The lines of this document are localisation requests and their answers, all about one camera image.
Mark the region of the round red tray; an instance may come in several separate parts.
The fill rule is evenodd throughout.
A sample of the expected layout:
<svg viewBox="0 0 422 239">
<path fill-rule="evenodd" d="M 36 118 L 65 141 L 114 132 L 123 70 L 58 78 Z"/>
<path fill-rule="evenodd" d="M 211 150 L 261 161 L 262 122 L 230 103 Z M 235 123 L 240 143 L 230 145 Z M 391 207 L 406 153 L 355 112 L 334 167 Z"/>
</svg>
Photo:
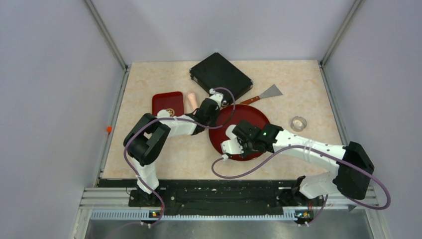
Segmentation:
<svg viewBox="0 0 422 239">
<path fill-rule="evenodd" d="M 219 126 L 225 123 L 231 116 L 232 110 L 233 110 L 233 105 L 221 109 L 219 111 L 218 117 L 216 118 L 215 124 Z M 219 152 L 220 154 L 223 154 L 222 149 L 221 149 L 221 143 L 229 139 L 225 134 L 225 131 L 228 128 L 228 126 L 232 124 L 237 124 L 241 120 L 246 120 L 251 125 L 257 126 L 259 128 L 262 128 L 265 124 L 270 123 L 267 117 L 258 109 L 250 105 L 243 105 L 243 104 L 236 105 L 234 115 L 232 116 L 232 118 L 227 124 L 225 124 L 221 128 L 209 130 L 209 139 L 211 141 L 212 146 L 217 152 Z M 262 152 L 257 152 L 246 157 L 233 155 L 230 157 L 230 159 L 235 160 L 235 161 L 249 161 L 261 156 L 262 154 L 263 154 Z"/>
</svg>

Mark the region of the clear glass cup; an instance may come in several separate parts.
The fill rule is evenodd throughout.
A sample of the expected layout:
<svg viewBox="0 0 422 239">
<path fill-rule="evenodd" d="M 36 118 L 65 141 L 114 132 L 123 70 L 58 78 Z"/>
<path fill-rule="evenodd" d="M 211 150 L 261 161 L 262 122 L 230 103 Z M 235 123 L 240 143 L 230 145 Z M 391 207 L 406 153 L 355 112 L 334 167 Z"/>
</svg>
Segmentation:
<svg viewBox="0 0 422 239">
<path fill-rule="evenodd" d="M 301 116 L 295 116 L 291 119 L 290 127 L 295 132 L 301 132 L 308 126 L 305 118 Z"/>
</svg>

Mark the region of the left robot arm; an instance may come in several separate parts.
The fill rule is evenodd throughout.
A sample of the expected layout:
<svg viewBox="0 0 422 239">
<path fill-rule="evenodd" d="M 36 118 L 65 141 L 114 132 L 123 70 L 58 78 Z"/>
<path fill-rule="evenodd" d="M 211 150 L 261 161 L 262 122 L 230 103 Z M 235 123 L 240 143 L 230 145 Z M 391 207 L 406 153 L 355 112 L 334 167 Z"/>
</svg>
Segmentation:
<svg viewBox="0 0 422 239">
<path fill-rule="evenodd" d="M 123 141 L 123 157 L 137 178 L 136 194 L 148 206 L 159 201 L 156 190 L 159 181 L 155 161 L 168 138 L 181 135 L 196 135 L 206 128 L 215 129 L 216 118 L 221 108 L 222 96 L 214 94 L 204 99 L 194 112 L 179 117 L 170 117 L 163 110 L 159 116 L 144 114 Z"/>
</svg>

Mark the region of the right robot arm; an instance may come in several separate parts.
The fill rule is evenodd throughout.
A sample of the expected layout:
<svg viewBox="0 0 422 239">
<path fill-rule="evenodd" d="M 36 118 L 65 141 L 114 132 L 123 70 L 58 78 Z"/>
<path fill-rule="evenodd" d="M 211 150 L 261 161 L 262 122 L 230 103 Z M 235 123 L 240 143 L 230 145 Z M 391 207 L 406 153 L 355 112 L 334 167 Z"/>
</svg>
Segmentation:
<svg viewBox="0 0 422 239">
<path fill-rule="evenodd" d="M 270 123 L 262 128 L 241 120 L 230 125 L 228 140 L 221 143 L 225 154 L 246 157 L 258 152 L 286 154 L 326 170 L 325 173 L 298 179 L 292 199 L 305 205 L 323 194 L 342 195 L 363 200 L 373 174 L 374 165 L 363 146 L 351 141 L 348 145 L 333 145 L 301 137 Z"/>
</svg>

